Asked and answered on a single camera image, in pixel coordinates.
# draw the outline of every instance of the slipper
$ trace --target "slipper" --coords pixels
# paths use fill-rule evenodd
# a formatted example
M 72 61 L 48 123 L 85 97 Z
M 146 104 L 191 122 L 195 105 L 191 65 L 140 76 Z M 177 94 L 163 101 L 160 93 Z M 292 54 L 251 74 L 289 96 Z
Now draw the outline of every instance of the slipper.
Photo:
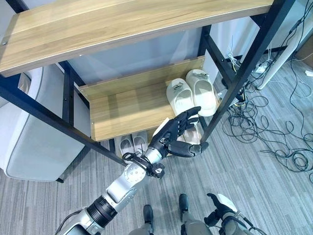
M 195 106 L 201 106 L 199 115 L 212 116 L 217 109 L 216 98 L 209 75 L 202 70 L 190 70 L 186 75 L 186 82 L 191 87 Z
M 116 137 L 115 139 L 115 149 L 118 150 L 120 157 L 122 157 L 125 153 L 135 152 L 131 135 L 120 136 Z
M 191 89 L 185 80 L 181 78 L 174 79 L 170 82 L 166 89 L 166 96 L 172 106 L 175 116 L 195 106 Z
M 143 154 L 148 149 L 148 134 L 146 131 L 140 131 L 132 134 L 135 152 Z
M 184 142 L 190 144 L 200 144 L 201 134 L 199 131 L 199 123 L 195 124 L 195 126 L 185 130 L 184 134 Z

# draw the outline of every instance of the wooden shelf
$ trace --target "wooden shelf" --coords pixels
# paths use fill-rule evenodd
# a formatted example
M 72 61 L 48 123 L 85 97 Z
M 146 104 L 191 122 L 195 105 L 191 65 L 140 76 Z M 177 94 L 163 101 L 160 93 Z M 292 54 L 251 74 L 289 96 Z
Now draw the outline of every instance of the wooden shelf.
M 91 137 L 95 141 L 158 127 L 173 118 L 166 97 L 169 81 L 201 69 L 204 57 L 79 88 L 90 103 Z
M 11 76 L 81 54 L 268 12 L 273 0 L 58 0 L 12 17 L 0 45 Z

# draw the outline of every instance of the robotic hand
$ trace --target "robotic hand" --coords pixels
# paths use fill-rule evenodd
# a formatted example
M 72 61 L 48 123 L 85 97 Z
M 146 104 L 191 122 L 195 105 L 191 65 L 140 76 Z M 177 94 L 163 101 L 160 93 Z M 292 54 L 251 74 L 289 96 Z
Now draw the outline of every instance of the robotic hand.
M 58 228 L 56 235 L 100 235 L 107 224 L 118 212 L 131 202 L 136 191 L 143 187 L 149 176 L 161 178 L 164 166 L 159 164 L 169 153 L 180 157 L 194 157 L 203 152 L 208 143 L 198 145 L 177 141 L 183 132 L 198 121 L 195 116 L 200 107 L 189 109 L 176 118 L 165 121 L 157 129 L 148 150 L 142 155 L 126 154 L 123 160 L 128 164 L 118 177 L 89 207 L 83 209 L 63 229 Z
M 216 210 L 213 211 L 208 217 L 204 218 L 207 226 L 215 226 L 219 220 L 222 220 L 222 228 L 219 230 L 220 235 L 253 235 L 250 230 L 256 229 L 265 234 L 262 230 L 253 226 L 253 224 L 237 210 L 234 203 L 222 194 L 214 195 L 207 194 L 212 198 Z M 239 220 L 239 216 L 248 223 L 251 228 L 248 230 L 245 224 Z

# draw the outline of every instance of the floor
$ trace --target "floor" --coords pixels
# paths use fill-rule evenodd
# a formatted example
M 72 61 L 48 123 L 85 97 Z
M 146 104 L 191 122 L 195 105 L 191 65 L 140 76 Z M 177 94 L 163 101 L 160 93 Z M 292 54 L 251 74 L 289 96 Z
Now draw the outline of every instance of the floor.
M 312 70 L 302 62 L 294 63 L 300 80 L 313 87 L 313 79 L 304 74 Z M 293 86 L 290 66 L 284 65 L 273 78 Z M 304 94 L 305 87 L 298 90 Z M 285 120 L 301 126 L 301 117 L 290 106 L 291 89 L 270 82 L 260 94 L 269 99 L 262 112 L 272 128 L 283 128 Z M 304 130 L 312 132 L 313 95 L 295 98 L 306 117 Z M 192 159 L 169 157 L 163 160 L 166 174 L 151 179 L 133 202 L 108 225 L 104 235 L 127 235 L 142 225 L 142 208 L 151 204 L 155 215 L 155 235 L 179 235 L 178 196 L 187 193 L 190 212 L 203 219 L 213 210 L 208 192 L 231 198 L 255 226 L 269 235 L 313 234 L 313 184 L 309 173 L 293 173 L 283 168 L 257 141 L 243 144 L 226 136 L 222 123 L 209 138 L 209 149 Z M 65 216 L 94 201 L 122 173 L 122 167 L 91 150 L 79 156 L 64 173 L 64 184 L 13 180 L 0 171 L 0 231 L 4 235 L 54 234 Z

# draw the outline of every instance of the black cable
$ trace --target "black cable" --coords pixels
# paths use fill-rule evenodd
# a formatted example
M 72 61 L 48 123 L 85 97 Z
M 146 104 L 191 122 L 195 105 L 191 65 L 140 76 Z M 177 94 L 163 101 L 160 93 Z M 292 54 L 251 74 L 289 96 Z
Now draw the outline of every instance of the black cable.
M 82 210 L 75 211 L 75 212 L 73 212 L 72 214 L 69 214 L 67 217 L 65 217 L 65 219 L 62 221 L 62 223 L 61 223 L 60 226 L 58 227 L 57 231 L 55 232 L 55 235 L 57 235 L 58 232 L 61 231 L 63 225 L 65 224 L 65 222 L 66 222 L 69 218 L 71 218 L 73 215 L 79 214 L 81 211 L 82 211 Z
M 251 227 L 251 228 L 249 228 L 249 231 L 251 231 L 252 229 L 254 229 L 254 230 L 256 230 L 256 231 L 258 231 L 260 234 L 262 234 L 262 235 L 267 235 L 262 229 L 259 229 L 259 228 L 257 228 L 257 227 Z
M 147 171 L 147 168 L 146 168 L 144 165 L 142 165 L 142 164 L 140 164 L 139 162 L 133 160 L 133 158 L 136 157 L 136 156 L 137 156 L 137 155 L 136 155 L 135 153 L 125 153 L 125 154 L 122 156 L 122 160 L 123 160 L 123 162 L 126 163 L 126 164 L 127 164 L 127 162 L 135 163 L 135 164 L 137 164 L 138 166 L 140 166 L 142 169 L 144 169 L 145 171 Z M 149 163 L 149 164 L 151 165 L 151 162 L 149 161 L 149 159 L 148 159 L 146 156 L 142 155 L 141 158 L 142 158 L 144 161 L 146 161 L 147 163 Z
M 311 3 L 309 7 L 308 3 L 309 0 L 307 1 L 303 16 L 299 20 L 300 23 L 290 31 L 282 45 L 284 45 L 285 42 L 286 44 L 288 43 L 288 41 L 295 35 L 297 28 L 302 24 L 301 38 L 297 45 L 297 48 L 299 47 L 303 37 L 305 19 L 308 16 L 309 11 L 313 8 L 313 3 Z M 262 75 L 265 76 L 269 67 L 276 60 L 278 55 L 279 54 L 276 54 L 265 73 L 261 74 L 259 77 L 254 77 L 254 81 L 260 80 Z M 268 99 L 262 95 L 257 95 L 251 99 L 246 96 L 245 102 L 238 103 L 237 106 L 231 106 L 227 111 L 228 118 L 223 123 L 223 131 L 228 136 L 235 137 L 242 143 L 253 143 L 260 140 L 267 147 L 267 150 L 261 150 L 261 152 L 272 154 L 281 165 L 292 172 L 308 172 L 313 170 L 313 133 L 304 133 L 303 128 L 305 117 L 302 111 L 292 101 L 292 96 L 295 93 L 298 84 L 297 74 L 292 67 L 294 55 L 295 52 L 291 57 L 291 70 L 294 74 L 296 84 L 290 95 L 289 102 L 302 117 L 300 129 L 301 136 L 297 136 L 294 133 L 294 124 L 291 121 L 285 122 L 285 131 L 269 128 L 268 118 L 265 115 L 261 115 L 261 117 L 258 116 L 259 109 L 268 105 Z M 254 81 L 245 84 L 247 93 L 252 94 L 256 91 L 257 86 L 254 86 Z M 272 136 L 274 140 L 270 140 L 266 136 Z M 291 148 L 288 144 L 289 137 L 301 141 L 307 148 Z M 313 183 L 313 173 L 309 175 L 309 180 Z

